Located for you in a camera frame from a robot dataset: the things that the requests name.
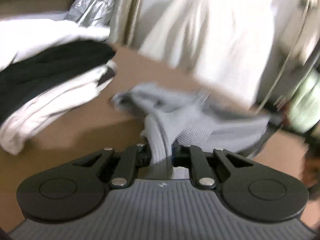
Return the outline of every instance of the white wall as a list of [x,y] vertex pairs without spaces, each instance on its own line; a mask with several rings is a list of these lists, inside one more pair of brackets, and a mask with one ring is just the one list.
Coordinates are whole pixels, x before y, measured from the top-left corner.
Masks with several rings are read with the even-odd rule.
[[[144,40],[146,34],[160,18],[170,0],[143,0],[140,12],[140,19],[137,25],[134,46],[136,48]],[[275,36],[274,45],[265,72],[262,76],[258,97],[261,98],[268,92],[279,71],[279,64],[283,60],[283,55],[277,48],[277,41],[283,32],[292,10],[297,6],[297,0],[273,0],[270,7],[274,13]]]

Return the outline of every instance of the gray mesh fabric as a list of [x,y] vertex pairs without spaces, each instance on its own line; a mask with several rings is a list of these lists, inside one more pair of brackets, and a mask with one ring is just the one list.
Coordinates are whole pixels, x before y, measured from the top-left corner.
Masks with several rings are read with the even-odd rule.
[[193,144],[206,152],[226,149],[239,152],[256,143],[265,133],[267,115],[243,115],[228,111],[199,93],[170,91],[155,84],[141,84],[114,96],[119,109],[144,119],[152,160],[148,179],[187,178],[185,168],[173,168],[171,145]]

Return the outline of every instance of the black fabric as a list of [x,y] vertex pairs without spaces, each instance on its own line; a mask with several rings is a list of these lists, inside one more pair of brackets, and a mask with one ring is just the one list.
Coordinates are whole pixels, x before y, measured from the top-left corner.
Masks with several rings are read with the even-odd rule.
[[74,41],[49,48],[0,72],[0,124],[26,102],[94,67],[115,52],[95,41]]

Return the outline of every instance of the silver plastic bag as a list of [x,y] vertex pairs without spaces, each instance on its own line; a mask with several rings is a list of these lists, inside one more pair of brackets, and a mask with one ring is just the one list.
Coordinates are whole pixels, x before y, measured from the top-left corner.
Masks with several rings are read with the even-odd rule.
[[111,19],[115,0],[76,0],[66,20],[82,26],[106,25]]

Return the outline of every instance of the metal bolt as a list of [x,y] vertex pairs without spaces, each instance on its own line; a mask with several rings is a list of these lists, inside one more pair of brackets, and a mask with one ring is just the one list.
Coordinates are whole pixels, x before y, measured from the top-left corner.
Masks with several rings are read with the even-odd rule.
[[115,186],[124,186],[127,184],[127,180],[125,178],[114,178],[111,183]]
[[199,183],[203,186],[212,186],[215,181],[212,178],[201,178],[199,179]]

